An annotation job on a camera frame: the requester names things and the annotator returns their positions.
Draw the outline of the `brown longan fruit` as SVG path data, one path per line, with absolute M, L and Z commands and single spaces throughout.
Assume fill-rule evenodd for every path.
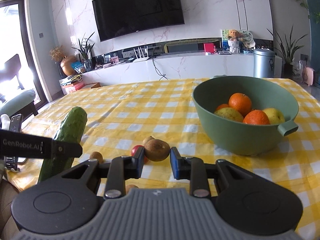
M 144 146 L 145 156 L 150 161 L 163 161 L 170 154 L 170 146 L 167 142 L 159 139 L 149 140 Z

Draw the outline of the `green colander bowl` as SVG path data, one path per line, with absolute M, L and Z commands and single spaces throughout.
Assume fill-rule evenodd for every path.
M 238 155 L 267 152 L 298 129 L 297 100 L 268 80 L 217 76 L 197 85 L 192 97 L 206 135 Z

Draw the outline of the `green cucumber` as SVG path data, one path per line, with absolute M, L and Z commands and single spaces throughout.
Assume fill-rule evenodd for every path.
M 73 107 L 61 122 L 54 140 L 80 143 L 87 123 L 87 113 L 81 107 Z M 56 157 L 44 159 L 39 174 L 38 183 L 45 181 L 69 168 L 74 157 Z

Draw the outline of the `yellow-green pear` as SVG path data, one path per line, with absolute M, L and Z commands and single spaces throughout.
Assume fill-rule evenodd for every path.
M 236 121 L 236 122 L 243 122 L 244 120 L 244 117 L 242 116 L 242 114 L 232 107 L 221 108 L 219 110 L 216 110 L 214 114 L 221 118 Z

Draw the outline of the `orange mandarin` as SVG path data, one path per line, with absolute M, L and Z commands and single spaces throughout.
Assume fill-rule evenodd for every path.
M 243 123 L 250 125 L 270 125 L 267 115 L 262 110 L 253 110 L 249 112 L 244 117 Z
M 216 111 L 223 109 L 223 108 L 227 108 L 227 107 L 229 107 L 229 105 L 227 103 L 223 103 L 223 104 L 217 106 Z

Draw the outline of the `orange with dark spot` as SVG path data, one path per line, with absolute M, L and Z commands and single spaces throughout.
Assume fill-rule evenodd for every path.
M 245 117 L 252 110 L 251 99 L 243 93 L 234 93 L 228 101 L 229 107 L 237 110 L 243 117 Z

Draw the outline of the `orange mandarin front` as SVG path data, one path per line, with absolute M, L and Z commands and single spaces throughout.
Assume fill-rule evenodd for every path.
M 244 117 L 243 123 L 250 125 L 270 125 L 267 115 L 262 110 L 253 110 L 249 112 Z

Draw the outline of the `large yellow-red mango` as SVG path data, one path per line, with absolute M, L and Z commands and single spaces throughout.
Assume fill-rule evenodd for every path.
M 276 108 L 266 108 L 263 112 L 267 115 L 271 125 L 282 124 L 285 122 L 283 113 Z

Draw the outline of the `orange-brown longan bottom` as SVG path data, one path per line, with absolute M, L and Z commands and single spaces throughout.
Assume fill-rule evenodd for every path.
M 134 184 L 129 184 L 125 186 L 125 194 L 128 194 L 132 189 L 138 189 L 139 187 Z

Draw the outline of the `brown longan near gripper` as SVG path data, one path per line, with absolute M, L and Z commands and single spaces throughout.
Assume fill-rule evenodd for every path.
M 96 159 L 100 164 L 104 162 L 103 155 L 100 152 L 94 151 L 89 155 L 89 159 Z

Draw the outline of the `small brown longan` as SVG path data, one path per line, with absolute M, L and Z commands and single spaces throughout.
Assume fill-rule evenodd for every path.
M 145 146 L 150 140 L 153 140 L 153 139 L 154 139 L 154 137 L 152 137 L 152 136 L 146 137 L 146 138 L 143 140 L 142 145 Z

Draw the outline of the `green cushioned chair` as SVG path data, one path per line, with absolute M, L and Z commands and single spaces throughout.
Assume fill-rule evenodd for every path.
M 38 111 L 34 104 L 35 98 L 36 93 L 34 90 L 23 90 L 13 99 L 1 105 L 1 114 L 7 114 L 9 117 L 22 114 L 23 121 L 25 121 L 31 115 L 37 116 Z

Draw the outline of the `yellow checkered tablecloth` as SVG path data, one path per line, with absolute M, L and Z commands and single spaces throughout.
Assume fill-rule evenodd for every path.
M 304 239 L 319 239 L 319 103 L 300 85 L 274 79 L 298 101 L 298 131 L 277 147 L 244 157 L 218 148 L 205 134 L 191 97 L 199 79 L 131 83 L 84 89 L 52 103 L 22 130 L 53 137 L 66 114 L 75 106 L 88 116 L 81 140 L 81 161 L 94 152 L 106 160 L 129 155 L 134 146 L 154 137 L 205 163 L 226 159 L 293 191 L 303 203 L 297 231 Z

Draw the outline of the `stack of books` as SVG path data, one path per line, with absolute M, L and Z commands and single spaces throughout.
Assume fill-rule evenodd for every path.
M 59 80 L 59 84 L 64 95 L 81 89 L 100 87 L 99 82 L 86 84 L 80 74 L 65 77 L 64 79 Z

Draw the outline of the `orange gourd vase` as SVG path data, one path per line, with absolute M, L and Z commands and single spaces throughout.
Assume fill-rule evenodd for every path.
M 60 67 L 62 68 L 62 71 L 67 75 L 75 75 L 76 71 L 72 68 L 72 63 L 75 63 L 77 61 L 76 57 L 74 55 L 72 56 L 65 56 L 61 63 Z

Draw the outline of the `white marble tv cabinet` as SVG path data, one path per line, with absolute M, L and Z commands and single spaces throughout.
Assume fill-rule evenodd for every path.
M 213 78 L 219 75 L 253 76 L 253 54 L 165 54 L 143 62 L 115 64 L 82 74 L 86 84 L 102 86 L 160 79 Z

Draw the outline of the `white wifi router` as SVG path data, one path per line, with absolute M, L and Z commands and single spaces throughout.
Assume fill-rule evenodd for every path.
M 138 47 L 137 50 L 134 49 L 136 59 L 133 62 L 143 62 L 151 59 L 149 57 L 148 48 L 146 51 L 143 51 L 141 47 Z

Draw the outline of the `small potted grass plant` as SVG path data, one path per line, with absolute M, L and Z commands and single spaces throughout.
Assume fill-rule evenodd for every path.
M 93 35 L 94 35 L 94 32 L 88 38 L 85 38 L 83 36 L 82 39 L 78 39 L 78 47 L 73 47 L 73 49 L 79 52 L 79 55 L 84 60 L 84 68 L 86 72 L 89 72 L 93 69 L 91 57 L 92 57 L 92 50 L 95 43 L 93 44 L 90 43 L 90 39 Z

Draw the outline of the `red box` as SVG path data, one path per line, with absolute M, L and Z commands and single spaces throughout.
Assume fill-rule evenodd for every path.
M 208 42 L 208 43 L 204 43 L 204 52 L 205 53 L 210 53 L 210 54 L 215 54 L 216 53 L 216 46 L 215 44 Z

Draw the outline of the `black soundbar speaker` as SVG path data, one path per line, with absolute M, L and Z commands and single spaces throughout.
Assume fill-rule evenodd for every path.
M 193 38 L 187 40 L 176 40 L 167 42 L 163 46 L 165 53 L 189 53 L 189 52 L 202 52 L 204 51 L 204 44 L 212 43 L 218 48 L 221 47 L 220 38 Z

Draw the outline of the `silver pedal trash bin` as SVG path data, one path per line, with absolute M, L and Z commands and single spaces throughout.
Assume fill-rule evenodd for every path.
M 253 51 L 254 77 L 274 77 L 275 52 L 269 49 L 257 48 Z

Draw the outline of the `teddy bear toy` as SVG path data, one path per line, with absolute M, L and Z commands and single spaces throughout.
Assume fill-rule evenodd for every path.
M 243 38 L 237 30 L 228 30 L 228 45 L 230 53 L 240 54 L 240 42 L 242 42 L 242 40 Z

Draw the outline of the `tall potted green plant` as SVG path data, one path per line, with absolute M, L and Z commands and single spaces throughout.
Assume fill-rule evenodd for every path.
M 276 43 L 280 47 L 274 47 L 274 49 L 281 54 L 281 57 L 284 61 L 282 77 L 290 79 L 292 77 L 293 60 L 295 58 L 294 55 L 298 50 L 304 47 L 303 44 L 298 43 L 300 42 L 300 40 L 307 37 L 308 34 L 304 34 L 300 38 L 293 39 L 293 25 L 291 26 L 289 35 L 284 34 L 283 37 L 281 37 L 276 30 L 272 32 L 267 29 L 267 31 L 272 35 L 273 40 L 276 41 Z

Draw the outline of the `black wall television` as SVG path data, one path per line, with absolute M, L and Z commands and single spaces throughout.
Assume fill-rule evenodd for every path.
M 184 24 L 181 0 L 93 0 L 100 41 Z

